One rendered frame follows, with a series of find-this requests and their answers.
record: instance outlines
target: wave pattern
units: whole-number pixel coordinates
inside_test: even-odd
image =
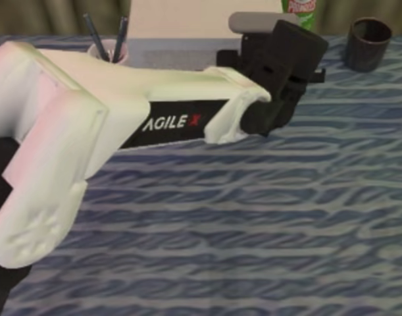
[[[330,42],[327,82],[268,139],[115,155],[4,315],[401,316],[402,37],[372,74]]]

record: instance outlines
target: green can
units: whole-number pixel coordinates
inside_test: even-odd
[[[306,30],[312,30],[316,0],[282,0],[285,13],[294,13],[300,18],[300,25]]]

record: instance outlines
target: red letter x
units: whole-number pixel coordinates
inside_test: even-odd
[[[189,126],[198,126],[200,118],[201,115],[199,114],[192,115],[192,120],[189,122]]]

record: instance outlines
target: water pattern surface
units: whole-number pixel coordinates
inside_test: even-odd
[[[268,139],[115,155],[4,316],[402,316],[402,37],[372,74],[329,40]]]

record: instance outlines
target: white box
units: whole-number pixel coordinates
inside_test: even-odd
[[[221,49],[240,49],[235,12],[281,13],[281,0],[132,0],[128,48],[137,68],[201,70]]]

